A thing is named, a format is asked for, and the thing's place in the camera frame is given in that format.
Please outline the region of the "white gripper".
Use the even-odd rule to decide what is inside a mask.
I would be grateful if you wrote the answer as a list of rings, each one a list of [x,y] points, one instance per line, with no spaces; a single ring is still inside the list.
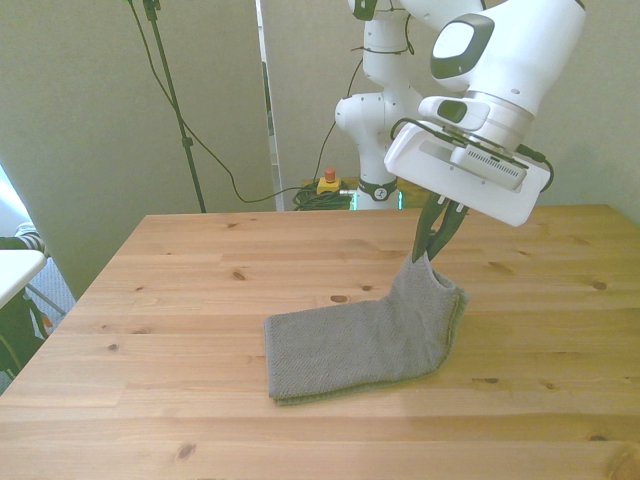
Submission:
[[[403,126],[384,163],[390,173],[433,192],[417,223],[413,261],[425,253],[433,260],[469,208],[512,226],[524,224],[551,179],[547,167],[526,156],[501,154],[426,121]],[[442,196],[453,201],[434,231],[444,210]]]

